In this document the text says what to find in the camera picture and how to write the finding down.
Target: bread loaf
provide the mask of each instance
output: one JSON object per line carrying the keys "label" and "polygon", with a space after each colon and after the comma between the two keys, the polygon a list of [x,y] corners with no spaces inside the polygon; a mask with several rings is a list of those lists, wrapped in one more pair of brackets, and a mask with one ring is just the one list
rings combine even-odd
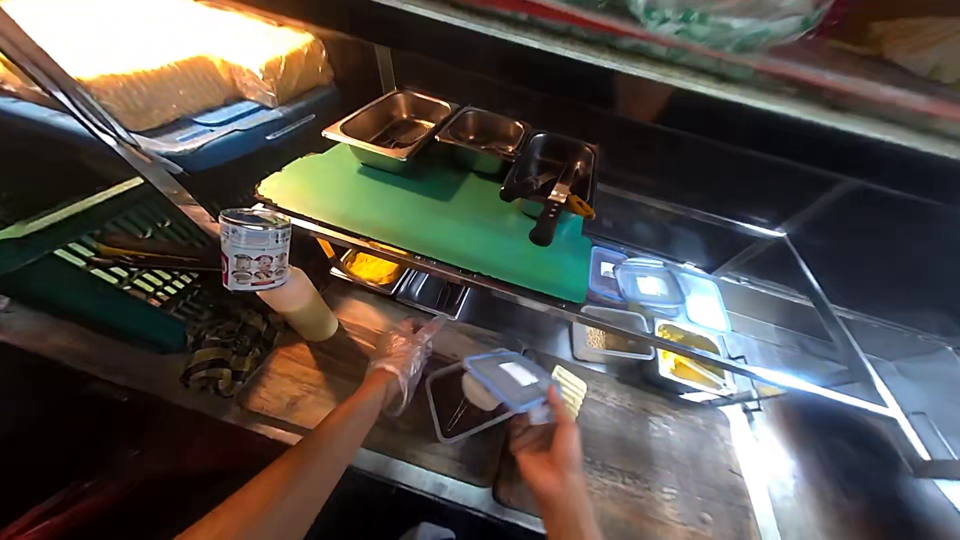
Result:
{"label": "bread loaf", "polygon": [[[2,0],[121,125],[145,131],[246,98],[277,107],[333,73],[308,32],[192,0]],[[0,85],[30,99],[0,68]]]}

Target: black knife handle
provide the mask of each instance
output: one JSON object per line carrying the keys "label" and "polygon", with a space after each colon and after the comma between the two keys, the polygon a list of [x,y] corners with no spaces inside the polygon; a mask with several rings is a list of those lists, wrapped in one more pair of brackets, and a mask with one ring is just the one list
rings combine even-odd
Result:
{"label": "black knife handle", "polygon": [[544,248],[553,243],[562,211],[563,206],[556,201],[547,200],[543,203],[543,210],[537,216],[537,225],[530,231],[530,241]]}

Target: plastic glove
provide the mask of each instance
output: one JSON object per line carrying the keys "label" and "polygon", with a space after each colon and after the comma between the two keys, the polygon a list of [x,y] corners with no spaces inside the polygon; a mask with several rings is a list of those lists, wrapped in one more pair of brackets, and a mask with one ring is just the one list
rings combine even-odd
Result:
{"label": "plastic glove", "polygon": [[433,348],[433,336],[444,325],[446,317],[438,315],[424,324],[421,319],[404,319],[396,327],[380,336],[376,356],[367,368],[369,375],[382,369],[396,375],[399,383],[399,403],[388,407],[387,413],[398,416],[413,399],[420,381],[423,364]]}

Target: stainless steel container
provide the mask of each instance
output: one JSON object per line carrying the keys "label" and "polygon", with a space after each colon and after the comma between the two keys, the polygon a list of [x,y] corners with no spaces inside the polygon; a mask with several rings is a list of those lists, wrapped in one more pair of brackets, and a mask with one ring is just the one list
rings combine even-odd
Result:
{"label": "stainless steel container", "polygon": [[401,172],[458,106],[410,90],[394,90],[324,130],[371,167]]}
{"label": "stainless steel container", "polygon": [[524,122],[467,107],[437,134],[437,140],[456,145],[454,157],[466,168],[487,174],[513,163],[530,126]]}
{"label": "stainless steel container", "polygon": [[456,320],[467,303],[469,293],[470,288],[466,285],[415,270],[403,281],[396,292],[396,299],[407,306]]}
{"label": "stainless steel container", "polygon": [[[346,268],[347,265],[350,264],[350,262],[353,260],[353,258],[357,256],[358,253],[360,252],[358,252],[357,250],[349,250],[346,253],[344,253],[344,256],[340,258],[340,262],[342,263],[344,268]],[[400,276],[398,278],[396,278],[392,282],[384,283],[381,285],[379,283],[373,283],[373,282],[368,282],[366,280],[362,280],[351,274],[346,274],[344,272],[341,272],[337,268],[330,268],[330,274],[332,276],[336,276],[341,280],[347,280],[348,282],[359,283],[370,290],[374,290],[380,294],[386,294],[388,296],[394,294],[396,290],[400,288],[400,286],[406,281],[407,276],[409,276],[411,272],[413,272],[412,268],[406,268],[403,270],[402,273],[400,273]]]}

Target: plastic bag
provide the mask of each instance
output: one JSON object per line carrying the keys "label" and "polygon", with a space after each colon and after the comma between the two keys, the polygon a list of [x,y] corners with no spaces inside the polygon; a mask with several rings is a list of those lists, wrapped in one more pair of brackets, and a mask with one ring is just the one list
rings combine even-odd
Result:
{"label": "plastic bag", "polygon": [[644,30],[710,49],[749,52],[815,28],[832,0],[627,0]]}

